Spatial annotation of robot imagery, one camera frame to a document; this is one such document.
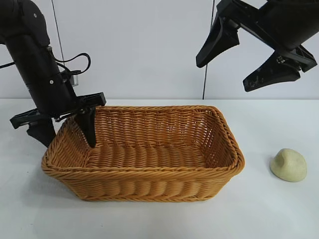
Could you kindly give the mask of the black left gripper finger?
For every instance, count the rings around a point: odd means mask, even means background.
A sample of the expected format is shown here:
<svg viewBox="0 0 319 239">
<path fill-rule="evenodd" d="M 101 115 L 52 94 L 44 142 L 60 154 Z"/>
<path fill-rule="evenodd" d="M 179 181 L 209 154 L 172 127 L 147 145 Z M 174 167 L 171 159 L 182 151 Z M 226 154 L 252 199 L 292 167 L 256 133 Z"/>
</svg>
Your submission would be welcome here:
<svg viewBox="0 0 319 239">
<path fill-rule="evenodd" d="M 27 134 L 46 147 L 49 147 L 56 137 L 52 119 L 40 119 L 29 123 L 28 126 Z"/>
<path fill-rule="evenodd" d="M 89 108 L 79 112 L 75 116 L 75 121 L 82 130 L 86 141 L 91 148 L 96 146 L 95 113 L 96 108 Z"/>
</svg>

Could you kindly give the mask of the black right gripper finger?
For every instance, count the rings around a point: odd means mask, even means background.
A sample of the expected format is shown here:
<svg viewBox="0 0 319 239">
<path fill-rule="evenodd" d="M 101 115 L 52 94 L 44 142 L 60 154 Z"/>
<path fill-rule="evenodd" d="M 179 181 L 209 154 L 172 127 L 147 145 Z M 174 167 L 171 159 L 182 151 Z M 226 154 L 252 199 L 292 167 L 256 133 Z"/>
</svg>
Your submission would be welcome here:
<svg viewBox="0 0 319 239">
<path fill-rule="evenodd" d="M 246 92 L 269 85 L 294 82 L 300 78 L 299 71 L 286 64 L 286 60 L 274 52 L 259 68 L 243 80 Z"/>
<path fill-rule="evenodd" d="M 239 45 L 238 26 L 225 17 L 216 16 L 210 33 L 196 56 L 196 66 L 204 67 L 219 54 Z"/>
</svg>

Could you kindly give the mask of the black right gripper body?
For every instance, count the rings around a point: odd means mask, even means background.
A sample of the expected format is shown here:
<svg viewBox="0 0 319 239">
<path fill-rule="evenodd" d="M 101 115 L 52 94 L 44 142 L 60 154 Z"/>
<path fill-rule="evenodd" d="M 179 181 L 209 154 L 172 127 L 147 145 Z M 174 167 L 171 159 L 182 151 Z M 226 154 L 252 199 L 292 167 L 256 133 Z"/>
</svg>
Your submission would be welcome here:
<svg viewBox="0 0 319 239">
<path fill-rule="evenodd" d="M 302 44 L 319 31 L 317 0 L 269 0 L 255 8 L 241 0 L 222 0 L 217 15 L 235 29 L 242 28 L 303 72 L 317 65 Z"/>
</svg>

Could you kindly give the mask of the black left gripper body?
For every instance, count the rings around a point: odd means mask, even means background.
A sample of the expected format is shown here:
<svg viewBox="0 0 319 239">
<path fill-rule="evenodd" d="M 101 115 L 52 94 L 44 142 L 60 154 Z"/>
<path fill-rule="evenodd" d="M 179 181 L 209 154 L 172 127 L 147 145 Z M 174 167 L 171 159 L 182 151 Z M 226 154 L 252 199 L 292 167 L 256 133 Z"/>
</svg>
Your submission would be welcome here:
<svg viewBox="0 0 319 239">
<path fill-rule="evenodd" d="M 60 121 L 86 109 L 106 104 L 102 92 L 77 96 L 73 89 L 76 85 L 78 77 L 66 71 L 43 82 L 29 84 L 29 91 L 36 108 L 12 117 L 10 119 L 12 126 L 17 129 L 46 118 Z"/>
</svg>

